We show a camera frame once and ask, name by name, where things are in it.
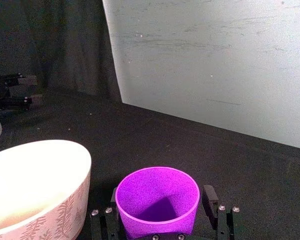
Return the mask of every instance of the black clamp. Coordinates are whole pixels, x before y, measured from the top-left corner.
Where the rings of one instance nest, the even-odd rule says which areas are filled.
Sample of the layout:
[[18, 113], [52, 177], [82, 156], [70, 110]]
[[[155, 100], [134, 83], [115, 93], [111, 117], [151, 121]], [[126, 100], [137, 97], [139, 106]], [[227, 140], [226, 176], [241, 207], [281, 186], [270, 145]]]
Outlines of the black clamp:
[[0, 75], [0, 111], [28, 110], [33, 99], [31, 96], [11, 96], [10, 87], [17, 85], [37, 85], [36, 76], [25, 76], [21, 73]]
[[[126, 240], [124, 227], [118, 213], [115, 193], [113, 190], [110, 206], [104, 211], [93, 210], [90, 213], [92, 240]], [[230, 209], [224, 204], [219, 204], [215, 189], [211, 185], [204, 185], [202, 204], [209, 218], [212, 229], [215, 230], [216, 240], [242, 239], [242, 219], [239, 207]], [[182, 232], [153, 233], [135, 240], [211, 240], [202, 236], [188, 235]]]

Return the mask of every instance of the white panel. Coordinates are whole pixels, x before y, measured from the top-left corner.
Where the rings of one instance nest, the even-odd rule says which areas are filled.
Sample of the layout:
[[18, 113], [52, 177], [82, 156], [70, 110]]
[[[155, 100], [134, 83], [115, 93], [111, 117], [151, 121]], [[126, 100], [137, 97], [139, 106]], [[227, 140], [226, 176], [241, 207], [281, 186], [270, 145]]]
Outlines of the white panel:
[[103, 0], [124, 103], [300, 148], [300, 0]]

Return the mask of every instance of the black curtain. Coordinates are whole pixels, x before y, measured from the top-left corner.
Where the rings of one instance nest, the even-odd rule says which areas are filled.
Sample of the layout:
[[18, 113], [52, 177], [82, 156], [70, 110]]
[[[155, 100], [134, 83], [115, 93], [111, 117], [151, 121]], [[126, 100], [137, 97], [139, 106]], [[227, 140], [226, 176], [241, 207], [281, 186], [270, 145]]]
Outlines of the black curtain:
[[0, 0], [0, 74], [120, 102], [102, 0]]

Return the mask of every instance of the bowl rim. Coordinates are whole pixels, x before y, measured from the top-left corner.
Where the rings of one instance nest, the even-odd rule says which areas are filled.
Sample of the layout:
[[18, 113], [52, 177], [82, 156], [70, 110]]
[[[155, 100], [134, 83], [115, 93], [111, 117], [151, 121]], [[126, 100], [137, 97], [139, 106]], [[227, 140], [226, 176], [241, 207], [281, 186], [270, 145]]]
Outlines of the bowl rim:
[[32, 221], [34, 221], [38, 218], [41, 218], [41, 217], [45, 216], [46, 214], [50, 213], [51, 211], [53, 211], [54, 209], [56, 209], [58, 206], [60, 206], [63, 202], [65, 202], [68, 198], [70, 198], [78, 190], [78, 188], [81, 186], [81, 184], [83, 184], [85, 182], [85, 180], [87, 179], [89, 173], [91, 172], [92, 161], [91, 161], [91, 155], [90, 155], [89, 151], [83, 145], [81, 145], [80, 143], [77, 143], [75, 141], [69, 141], [69, 140], [63, 140], [63, 139], [49, 139], [49, 140], [33, 141], [33, 142], [20, 144], [20, 145], [2, 150], [2, 151], [0, 151], [0, 154], [5, 152], [5, 151], [9, 151], [11, 149], [18, 148], [20, 146], [33, 145], [33, 144], [38, 144], [38, 143], [41, 143], [41, 142], [51, 142], [51, 144], [55, 144], [55, 143], [58, 142], [58, 143], [66, 143], [66, 144], [71, 144], [71, 145], [73, 145], [73, 144], [77, 145], [78, 147], [82, 148], [82, 150], [85, 151], [85, 153], [87, 154], [87, 161], [88, 161], [89, 168], [87, 169], [87, 172], [85, 174], [85, 177], [82, 179], [82, 182], [80, 182], [80, 183], [78, 182], [79, 185], [75, 186], [73, 192], [69, 192], [68, 194], [65, 194], [65, 197], [62, 198], [60, 201], [56, 201], [54, 204], [51, 204], [51, 205], [47, 206], [42, 211], [38, 212], [37, 214], [35, 214], [31, 217], [28, 217], [27, 219], [24, 219], [20, 222], [9, 225], [7, 227], [0, 228], [0, 236], [8, 234], [8, 233], [10, 233], [14, 230], [19, 229], [19, 228], [25, 227], [27, 224], [31, 223]]
[[[168, 170], [176, 171], [176, 172], [178, 172], [180, 174], [183, 174], [186, 177], [188, 177], [193, 182], [193, 184], [196, 188], [196, 191], [197, 191], [197, 198], [195, 200], [194, 205], [191, 207], [191, 209], [189, 211], [187, 211], [186, 213], [182, 214], [181, 216], [178, 216], [177, 218], [174, 218], [174, 219], [171, 219], [171, 220], [168, 220], [168, 221], [146, 221], [146, 220], [142, 220], [142, 219], [136, 218], [134, 216], [131, 216], [129, 213], [127, 213], [125, 210], [123, 210], [123, 208], [120, 206], [120, 203], [118, 202], [118, 190], [120, 189], [120, 186], [131, 175], [134, 175], [138, 172], [146, 171], [146, 170], [149, 170], [149, 169], [168, 169]], [[130, 173], [129, 175], [127, 175], [120, 182], [120, 184], [118, 185], [118, 187], [115, 191], [115, 203], [116, 203], [117, 207], [119, 208], [119, 211], [121, 211], [128, 218], [130, 218], [130, 219], [132, 219], [132, 220], [134, 220], [138, 223], [147, 224], [147, 225], [166, 225], [166, 224], [172, 224], [172, 223], [178, 222], [179, 220], [184, 219], [185, 217], [190, 215], [193, 211], [195, 211], [198, 208], [199, 201], [200, 201], [200, 189], [199, 189], [198, 184], [196, 183], [196, 181], [189, 174], [187, 174], [187, 173], [185, 173], [181, 170], [178, 170], [178, 169], [175, 169], [175, 168], [172, 168], [172, 167], [168, 167], [168, 166], [152, 166], [152, 167], [146, 167], [146, 168], [142, 168], [140, 170], [134, 171], [134, 172]]]

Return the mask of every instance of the purple cup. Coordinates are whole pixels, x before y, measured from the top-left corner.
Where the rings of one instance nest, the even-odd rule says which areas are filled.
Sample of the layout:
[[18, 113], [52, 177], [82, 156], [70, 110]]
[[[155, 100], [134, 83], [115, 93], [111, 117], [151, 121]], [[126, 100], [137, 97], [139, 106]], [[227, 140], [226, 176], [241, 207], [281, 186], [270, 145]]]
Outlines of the purple cup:
[[191, 234], [199, 199], [199, 187], [191, 176], [161, 166], [131, 173], [115, 192], [128, 239], [154, 233]]

